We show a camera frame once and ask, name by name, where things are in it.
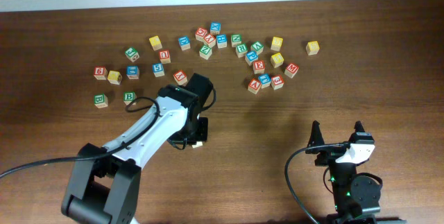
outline table surface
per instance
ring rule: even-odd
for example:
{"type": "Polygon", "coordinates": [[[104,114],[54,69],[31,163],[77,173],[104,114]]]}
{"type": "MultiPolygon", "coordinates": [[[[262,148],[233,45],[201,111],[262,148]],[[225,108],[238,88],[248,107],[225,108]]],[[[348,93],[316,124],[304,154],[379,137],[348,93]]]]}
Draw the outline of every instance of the table surface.
{"type": "MultiPolygon", "coordinates": [[[[0,14],[0,170],[26,162],[75,155],[127,130],[144,113],[125,113],[123,93],[155,96],[182,69],[208,76],[217,103],[203,115],[209,140],[183,151],[165,143],[142,172],[136,217],[142,223],[267,223],[301,221],[284,165],[307,145],[311,123],[327,143],[345,141],[355,121],[376,140],[358,171],[384,180],[380,217],[444,223],[444,0],[326,0],[217,6],[117,8],[0,14]],[[272,68],[273,36],[283,37],[285,62],[300,66],[282,89],[247,90],[253,71],[234,48],[199,57],[197,27],[222,23],[242,34],[272,68]],[[155,78],[158,54],[148,38],[170,50],[165,76],[155,78]],[[191,49],[181,51],[178,37],[191,49]],[[305,45],[321,50],[308,56],[305,45]],[[125,78],[135,47],[139,80],[125,78]],[[96,80],[95,66],[124,75],[121,85],[96,80]],[[110,105],[98,109],[95,94],[110,105]]],[[[314,155],[290,166],[291,181],[313,215],[334,213],[314,155]]],[[[20,171],[0,181],[2,223],[73,223],[60,213],[73,164],[20,171]]]]}

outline wooden table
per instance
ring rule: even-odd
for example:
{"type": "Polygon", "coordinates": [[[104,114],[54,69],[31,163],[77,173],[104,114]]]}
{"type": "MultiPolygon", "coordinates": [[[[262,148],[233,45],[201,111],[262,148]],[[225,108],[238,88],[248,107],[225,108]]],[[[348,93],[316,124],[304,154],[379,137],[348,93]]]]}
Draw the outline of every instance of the wooden table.
{"type": "MultiPolygon", "coordinates": [[[[156,96],[183,69],[208,76],[218,93],[202,148],[178,151],[168,143],[142,173],[136,217],[142,223],[266,223],[305,218],[292,198],[284,164],[307,145],[313,120],[326,142],[345,141],[355,121],[372,132],[376,149],[359,167],[384,180],[380,217],[444,223],[444,0],[329,0],[217,6],[171,6],[0,14],[0,170],[26,162],[75,155],[128,129],[143,112],[124,111],[123,93],[156,96]],[[285,85],[258,95],[254,77],[234,49],[199,57],[199,26],[222,23],[222,32],[259,40],[266,72],[271,38],[284,38],[285,62],[300,66],[285,85]],[[172,63],[155,78],[159,35],[172,63]],[[188,35],[191,50],[178,37],[188,35]],[[318,40],[320,52],[305,45],[318,40]],[[135,47],[139,80],[121,85],[96,80],[94,66],[126,76],[135,47]],[[93,95],[110,105],[97,109],[93,95]]],[[[315,156],[301,155],[290,176],[312,214],[334,213],[315,156]]],[[[2,223],[73,223],[60,213],[72,163],[52,164],[0,181],[2,223]]]]}

